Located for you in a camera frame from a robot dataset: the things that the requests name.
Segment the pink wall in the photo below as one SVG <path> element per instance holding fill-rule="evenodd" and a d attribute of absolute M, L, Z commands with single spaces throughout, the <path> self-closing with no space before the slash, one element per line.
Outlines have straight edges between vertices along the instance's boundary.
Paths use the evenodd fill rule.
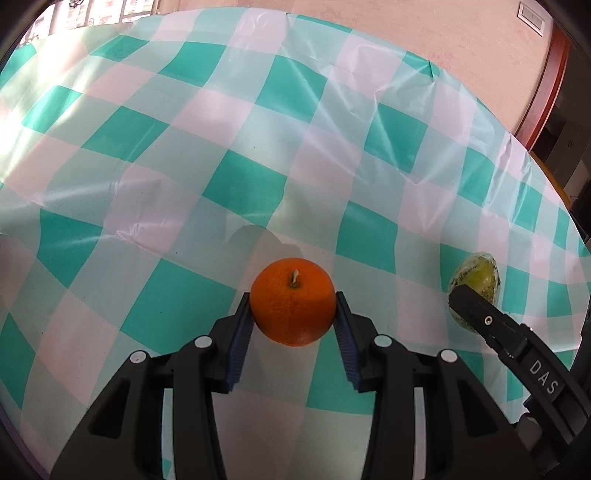
<path fill-rule="evenodd" d="M 160 12 L 240 5 L 309 15 L 365 31 L 434 61 L 515 132 L 544 68 L 550 16 L 540 37 L 517 18 L 519 0 L 161 0 Z"/>

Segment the plastic tablecloth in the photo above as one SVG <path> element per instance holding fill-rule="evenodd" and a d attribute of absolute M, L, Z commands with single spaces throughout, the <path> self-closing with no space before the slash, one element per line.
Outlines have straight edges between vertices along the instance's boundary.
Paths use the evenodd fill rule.
<path fill-rule="evenodd" d="M 0 401 L 48 470 L 131 352 L 208 332 L 282 257 L 320 264 L 409 349 L 456 349 L 511 420 L 527 392 L 447 310 L 468 255 L 491 253 L 499 308 L 573 360 L 591 257 L 566 208 L 486 106 L 411 52 L 213 8 L 24 46 L 0 88 Z M 289 348 L 255 329 L 214 399 L 228 477 L 358 479 L 373 400 L 332 330 Z M 167 478 L 170 410 L 167 392 Z"/>

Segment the checkered tablecloth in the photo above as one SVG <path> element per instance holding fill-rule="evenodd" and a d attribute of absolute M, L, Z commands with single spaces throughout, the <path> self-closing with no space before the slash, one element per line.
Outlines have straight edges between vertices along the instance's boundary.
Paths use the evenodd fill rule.
<path fill-rule="evenodd" d="M 499 308 L 573 360 L 591 257 L 558 195 L 459 81 L 380 39 L 245 8 L 71 31 L 12 55 L 0 132 L 0 401 L 47 469 L 132 351 L 208 332 L 282 257 L 408 348 L 456 349 L 511 420 L 527 392 L 446 308 L 462 260 L 490 252 Z M 373 399 L 332 330 L 255 329 L 215 397 L 228 477 L 358 479 Z M 173 478 L 170 415 L 167 393 Z"/>

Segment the table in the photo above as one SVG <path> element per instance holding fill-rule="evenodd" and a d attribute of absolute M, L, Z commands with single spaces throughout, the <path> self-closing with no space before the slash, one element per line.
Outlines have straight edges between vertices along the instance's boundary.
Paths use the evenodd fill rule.
<path fill-rule="evenodd" d="M 131 352 L 209 331 L 278 258 L 317 262 L 406 347 L 455 349 L 511 420 L 527 392 L 447 310 L 468 255 L 491 253 L 499 308 L 573 360 L 591 257 L 525 149 L 428 60 L 212 8 L 27 45 L 0 88 L 0 402 L 48 470 Z M 358 479 L 373 399 L 332 330 L 288 348 L 255 329 L 214 399 L 228 477 Z M 173 478 L 169 393 L 163 436 Z"/>

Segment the wall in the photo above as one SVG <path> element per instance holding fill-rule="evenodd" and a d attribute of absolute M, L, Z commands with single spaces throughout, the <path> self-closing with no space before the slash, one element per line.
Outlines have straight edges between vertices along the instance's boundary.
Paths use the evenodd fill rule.
<path fill-rule="evenodd" d="M 590 85 L 591 66 L 577 50 L 571 49 L 562 88 L 549 123 L 560 125 L 569 121 L 591 130 Z"/>
<path fill-rule="evenodd" d="M 538 85 L 550 44 L 517 18 L 519 0 L 161 0 L 160 12 L 243 5 L 333 21 L 392 41 L 459 78 L 515 132 Z"/>

